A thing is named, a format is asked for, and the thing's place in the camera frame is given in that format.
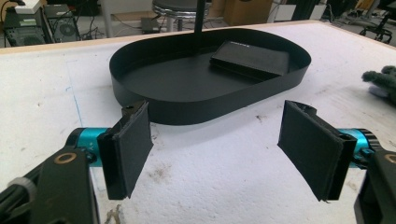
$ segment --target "cable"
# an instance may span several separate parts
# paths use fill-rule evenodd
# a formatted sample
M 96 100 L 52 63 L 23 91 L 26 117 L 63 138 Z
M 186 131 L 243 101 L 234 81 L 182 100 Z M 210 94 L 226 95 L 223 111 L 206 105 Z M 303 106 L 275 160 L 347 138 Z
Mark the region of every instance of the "cable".
M 3 5 L 1 6 L 1 11 L 0 11 L 0 22 L 3 22 L 3 9 L 4 6 L 9 3 L 9 1 L 6 1 L 5 3 L 3 3 Z
M 130 24 L 128 24 L 128 23 L 125 23 L 124 21 L 122 21 L 122 20 L 120 20 L 120 18 L 118 18 L 116 15 L 112 15 L 114 18 L 116 18 L 116 20 L 117 21 L 119 21 L 121 24 L 124 24 L 124 25 L 126 25 L 126 26 L 129 26 L 129 27 L 131 27 L 131 28 L 135 28 L 135 29 L 141 29 L 141 27 L 135 27 L 135 26 L 132 26 L 132 25 L 130 25 Z
M 273 1 L 273 3 L 275 3 L 277 5 L 273 9 L 271 9 L 270 13 L 268 14 L 268 18 L 271 17 L 271 15 L 274 13 L 275 9 L 279 8 L 280 5 L 282 5 L 282 1 L 279 1 L 279 2 Z

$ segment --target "black chair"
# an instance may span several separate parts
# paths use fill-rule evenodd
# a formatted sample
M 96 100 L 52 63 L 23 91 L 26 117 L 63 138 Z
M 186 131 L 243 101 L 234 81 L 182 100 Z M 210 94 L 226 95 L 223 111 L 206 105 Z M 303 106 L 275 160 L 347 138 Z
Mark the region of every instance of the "black chair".
M 165 16 L 167 31 L 173 31 L 173 21 L 177 21 L 177 30 L 183 29 L 183 20 L 195 19 L 197 0 L 152 0 L 152 10 Z M 209 4 L 205 4 L 205 16 L 209 13 Z
M 377 26 L 367 26 L 360 32 L 360 35 L 366 35 L 367 32 L 371 32 L 375 34 L 374 40 L 384 42 L 386 44 L 390 43 L 392 39 L 392 32 L 390 30 L 385 29 L 385 24 L 387 21 L 392 18 L 392 16 L 396 16 L 396 1 L 380 1 L 379 4 L 373 3 L 370 7 L 369 11 L 367 12 L 367 16 L 371 16 L 370 14 L 373 12 L 374 9 L 380 8 L 387 11 L 384 19 L 379 23 Z

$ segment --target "white table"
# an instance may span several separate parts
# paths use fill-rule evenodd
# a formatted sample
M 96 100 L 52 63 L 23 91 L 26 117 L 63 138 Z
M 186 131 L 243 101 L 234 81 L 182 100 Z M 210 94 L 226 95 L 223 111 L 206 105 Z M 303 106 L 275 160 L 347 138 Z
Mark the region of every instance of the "white table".
M 336 128 L 366 128 L 396 150 L 396 106 L 368 92 L 368 70 L 396 64 L 396 50 L 320 22 L 250 26 L 281 35 L 311 57 L 289 91 L 208 122 L 151 124 L 154 147 L 130 200 L 111 202 L 92 170 L 102 223 L 120 204 L 122 223 L 355 223 L 364 172 L 350 169 L 339 201 L 318 202 L 276 145 L 285 100 L 312 105 Z M 0 190 L 62 148 L 77 127 L 120 118 L 108 63 L 153 35 L 0 49 Z

